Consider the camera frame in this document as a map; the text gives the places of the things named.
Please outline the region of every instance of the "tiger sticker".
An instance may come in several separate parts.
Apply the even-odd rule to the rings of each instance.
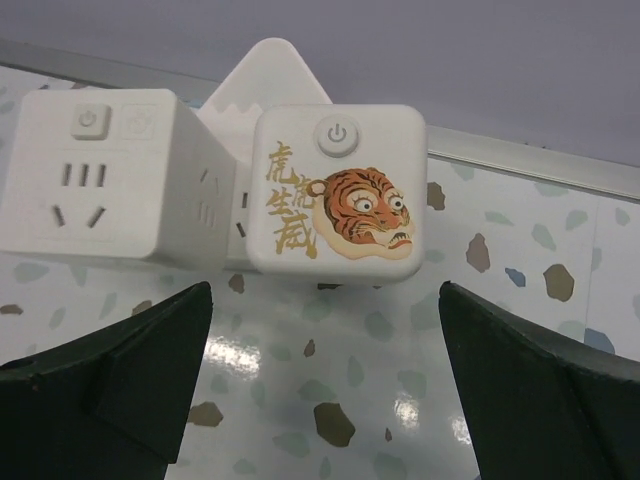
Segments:
[[[313,227],[339,255],[350,260],[407,258],[415,225],[403,194],[387,176],[370,168],[350,168],[313,180]]]

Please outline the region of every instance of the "tiger mouth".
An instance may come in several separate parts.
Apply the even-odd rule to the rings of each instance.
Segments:
[[[391,238],[387,248],[389,250],[393,250],[395,248],[401,247],[402,245],[408,245],[411,243],[411,237],[407,233],[398,232]]]

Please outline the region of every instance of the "power strip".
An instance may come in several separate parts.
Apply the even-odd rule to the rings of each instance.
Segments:
[[[235,169],[168,90],[31,92],[0,210],[0,250],[218,272]]]

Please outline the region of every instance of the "round power button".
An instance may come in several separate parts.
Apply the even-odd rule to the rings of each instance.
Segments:
[[[358,146],[358,127],[344,115],[332,115],[316,127],[316,142],[325,155],[346,157]]]

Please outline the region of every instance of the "speckled countertop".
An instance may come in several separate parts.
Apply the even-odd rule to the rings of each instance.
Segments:
[[[0,68],[0,179],[17,105],[43,87],[81,86]],[[428,175],[426,262],[412,279],[380,289],[0,255],[0,362],[208,280],[214,317],[168,479],[473,480],[439,286],[453,280],[545,327],[640,359],[640,207],[435,160]]]

